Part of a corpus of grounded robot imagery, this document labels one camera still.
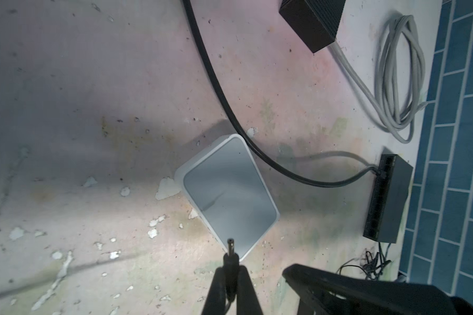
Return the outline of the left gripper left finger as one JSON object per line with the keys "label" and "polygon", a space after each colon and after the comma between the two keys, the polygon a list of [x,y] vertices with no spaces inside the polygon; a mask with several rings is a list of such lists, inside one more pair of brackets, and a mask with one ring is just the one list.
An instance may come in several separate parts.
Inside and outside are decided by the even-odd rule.
{"label": "left gripper left finger", "polygon": [[226,308],[226,284],[223,267],[215,270],[201,315],[224,315]]}

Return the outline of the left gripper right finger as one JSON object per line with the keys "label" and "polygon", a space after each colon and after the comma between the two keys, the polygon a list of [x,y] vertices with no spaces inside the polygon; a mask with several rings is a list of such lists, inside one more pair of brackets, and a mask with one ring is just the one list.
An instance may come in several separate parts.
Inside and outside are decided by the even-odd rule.
{"label": "left gripper right finger", "polygon": [[263,315],[248,269],[244,265],[239,266],[237,276],[237,314]]}

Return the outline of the dark grey network switch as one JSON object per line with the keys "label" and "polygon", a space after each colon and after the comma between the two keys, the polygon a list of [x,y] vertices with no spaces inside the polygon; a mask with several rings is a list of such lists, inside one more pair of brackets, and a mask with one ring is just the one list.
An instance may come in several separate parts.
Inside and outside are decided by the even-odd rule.
{"label": "dark grey network switch", "polygon": [[383,154],[374,181],[363,236],[395,244],[409,194],[413,167],[397,154]]}

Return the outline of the black ribbed box device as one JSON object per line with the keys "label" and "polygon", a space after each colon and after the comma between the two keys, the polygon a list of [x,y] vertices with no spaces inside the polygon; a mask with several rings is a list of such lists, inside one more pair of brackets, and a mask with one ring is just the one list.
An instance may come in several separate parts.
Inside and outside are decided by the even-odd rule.
{"label": "black ribbed box device", "polygon": [[284,0],[279,14],[316,53],[334,43],[344,11],[345,0]]}

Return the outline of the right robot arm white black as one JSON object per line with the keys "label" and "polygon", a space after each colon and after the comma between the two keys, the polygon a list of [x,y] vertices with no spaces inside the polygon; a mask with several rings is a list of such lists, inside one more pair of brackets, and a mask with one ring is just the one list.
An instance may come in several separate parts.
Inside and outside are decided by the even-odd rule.
{"label": "right robot arm white black", "polygon": [[294,264],[282,276],[299,314],[473,314],[473,305],[435,286],[362,280]]}

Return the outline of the white small router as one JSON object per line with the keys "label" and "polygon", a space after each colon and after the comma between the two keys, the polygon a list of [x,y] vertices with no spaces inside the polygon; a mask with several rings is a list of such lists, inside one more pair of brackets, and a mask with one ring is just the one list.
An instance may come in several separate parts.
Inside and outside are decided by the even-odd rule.
{"label": "white small router", "polygon": [[185,162],[174,181],[215,239],[240,259],[262,241],[280,213],[245,140],[225,135]]}

